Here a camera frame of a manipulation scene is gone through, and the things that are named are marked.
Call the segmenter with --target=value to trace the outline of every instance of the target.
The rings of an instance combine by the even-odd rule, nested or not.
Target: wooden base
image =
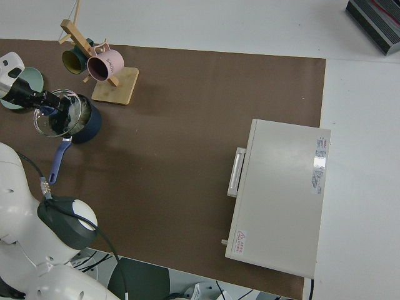
[[[98,81],[92,99],[99,102],[128,105],[138,76],[139,69],[124,67],[115,75],[119,80],[118,87],[111,86],[107,81]]]

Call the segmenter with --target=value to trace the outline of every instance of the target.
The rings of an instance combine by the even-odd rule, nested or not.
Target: pink mug
[[[104,47],[104,52],[97,53],[96,48]],[[110,49],[104,42],[91,48],[92,56],[87,60],[87,70],[97,81],[105,81],[124,68],[122,55]]]

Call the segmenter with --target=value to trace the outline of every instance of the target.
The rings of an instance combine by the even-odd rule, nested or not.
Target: purple handle
[[[58,172],[60,170],[61,161],[65,151],[71,146],[72,138],[62,139],[60,146],[58,146],[56,155],[54,156],[54,161],[52,162],[52,167],[49,176],[49,184],[53,185],[57,181]]]

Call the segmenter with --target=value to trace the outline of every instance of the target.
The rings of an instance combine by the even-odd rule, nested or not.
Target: dark green mug
[[[93,46],[93,41],[91,39],[86,40],[90,46]],[[88,68],[88,58],[77,46],[71,50],[63,52],[62,62],[64,63],[65,68],[73,74],[80,74]]]

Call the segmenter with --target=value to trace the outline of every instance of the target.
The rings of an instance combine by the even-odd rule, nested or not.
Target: mug
[[[86,40],[90,46],[93,46],[93,41],[91,39]],[[75,46],[73,49],[63,52],[62,62],[69,72],[80,74],[86,70],[88,58],[77,46]]]
[[[97,53],[96,49],[104,47],[104,52]],[[91,48],[92,56],[87,60],[87,70],[97,81],[105,81],[124,68],[122,55],[110,49],[104,42]]]

